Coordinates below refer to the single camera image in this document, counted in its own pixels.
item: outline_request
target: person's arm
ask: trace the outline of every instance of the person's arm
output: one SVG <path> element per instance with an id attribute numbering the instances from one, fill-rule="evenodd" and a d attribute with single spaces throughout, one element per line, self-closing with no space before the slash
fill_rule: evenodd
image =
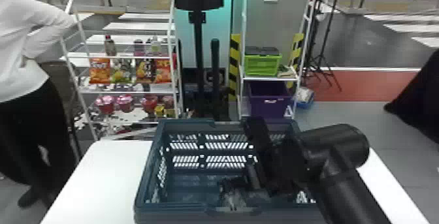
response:
<path id="1" fill-rule="evenodd" d="M 9 0 L 11 20 L 23 24 L 42 25 L 43 27 L 29 34 L 23 49 L 23 55 L 33 59 L 45 52 L 75 24 L 73 18 L 61 9 L 36 0 Z"/>

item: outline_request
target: person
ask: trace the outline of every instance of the person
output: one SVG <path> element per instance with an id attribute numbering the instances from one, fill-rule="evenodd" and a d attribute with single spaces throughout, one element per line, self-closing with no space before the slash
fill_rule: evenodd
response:
<path id="1" fill-rule="evenodd" d="M 57 42 L 75 21 L 40 1 L 0 1 L 0 172 L 15 182 L 31 183 L 13 157 L 17 153 L 41 179 L 40 188 L 53 195 L 68 180 L 76 160 L 56 87 L 33 59 Z M 41 28 L 30 33 L 36 26 Z M 48 152 L 48 163 L 40 146 Z M 35 188 L 32 185 L 18 200 L 20 207 L 39 199 L 41 194 Z"/>

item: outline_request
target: green plastic crate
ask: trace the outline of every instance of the green plastic crate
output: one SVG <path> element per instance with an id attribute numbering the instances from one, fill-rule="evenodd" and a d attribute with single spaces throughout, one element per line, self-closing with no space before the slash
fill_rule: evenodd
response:
<path id="1" fill-rule="evenodd" d="M 282 55 L 248 55 L 245 58 L 244 72 L 246 76 L 276 76 L 281 59 Z"/>

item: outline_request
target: purple storage bin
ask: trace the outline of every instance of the purple storage bin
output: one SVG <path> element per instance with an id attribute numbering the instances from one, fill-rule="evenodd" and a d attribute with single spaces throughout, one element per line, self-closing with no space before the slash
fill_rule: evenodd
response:
<path id="1" fill-rule="evenodd" d="M 251 116 L 284 118 L 291 96 L 285 82 L 249 82 Z"/>

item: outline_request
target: red floor mat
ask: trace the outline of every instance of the red floor mat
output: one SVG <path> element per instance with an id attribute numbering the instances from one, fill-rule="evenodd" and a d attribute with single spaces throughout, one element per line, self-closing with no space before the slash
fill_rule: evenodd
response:
<path id="1" fill-rule="evenodd" d="M 417 72 L 389 71 L 334 71 L 342 86 L 340 92 L 333 82 L 331 87 L 316 77 L 307 81 L 315 91 L 316 101 L 392 101 L 407 86 Z"/>

